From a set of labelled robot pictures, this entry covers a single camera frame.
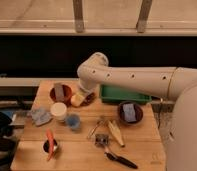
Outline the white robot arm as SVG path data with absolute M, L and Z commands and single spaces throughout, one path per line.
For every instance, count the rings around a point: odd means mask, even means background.
M 77 93 L 72 98 L 80 106 L 98 85 L 170 101 L 172 109 L 167 171 L 197 171 L 197 69 L 186 67 L 111 67 L 108 57 L 93 53 L 77 67 Z

